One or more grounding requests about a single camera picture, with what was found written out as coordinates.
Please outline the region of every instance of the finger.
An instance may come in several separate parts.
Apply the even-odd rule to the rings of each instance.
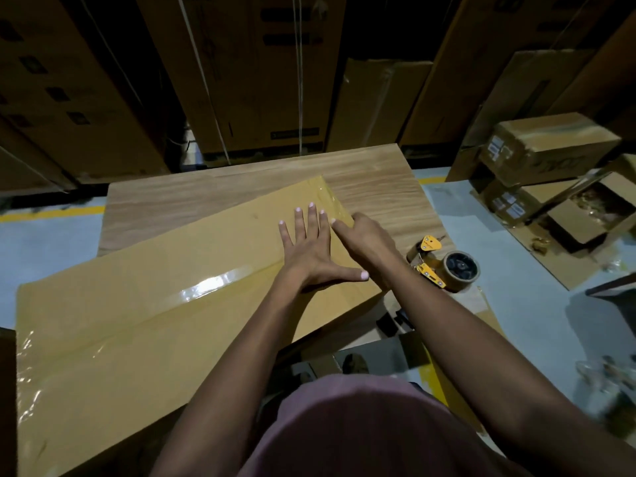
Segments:
[[[294,228],[296,231],[296,242],[307,237],[305,234],[305,220],[303,219],[303,210],[299,207],[294,212]]]
[[[352,229],[339,219],[331,219],[331,227],[333,232],[342,240],[347,242],[351,238]]]
[[[316,215],[316,204],[309,203],[307,210],[307,237],[316,239],[318,237],[318,216]]]
[[[331,229],[329,227],[329,219],[324,209],[320,211],[320,234],[318,237],[326,242],[327,245],[331,242]]]
[[[338,264],[334,264],[334,266],[336,279],[343,281],[366,281],[369,279],[369,272],[360,268],[346,268],[345,266],[338,266]]]
[[[279,223],[279,231],[281,232],[282,247],[285,249],[292,247],[294,243],[291,241],[290,232],[287,231],[287,224],[285,224],[285,221],[281,221]]]

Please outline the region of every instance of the wood grain surface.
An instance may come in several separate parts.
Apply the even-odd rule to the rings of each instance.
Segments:
[[[443,237],[444,253],[455,248],[392,143],[113,183],[98,256],[320,175],[351,214],[363,212],[378,221],[401,253],[426,234]]]

